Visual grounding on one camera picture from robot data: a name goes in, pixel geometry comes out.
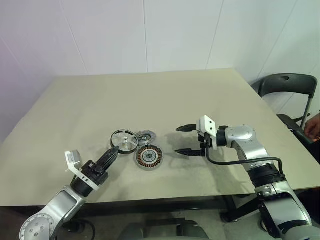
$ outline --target table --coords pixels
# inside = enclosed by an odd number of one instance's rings
[[[51,84],[1,146],[0,206],[47,204],[73,178],[64,152],[77,149],[82,164],[96,161],[119,129],[155,132],[163,163],[145,171],[134,153],[119,155],[89,203],[254,193],[241,165],[174,152],[199,148],[196,132],[175,129],[203,115],[217,126],[252,126],[269,154],[282,159],[293,189],[320,186],[319,164],[233,69],[68,76]],[[238,159],[225,147],[212,158]]]

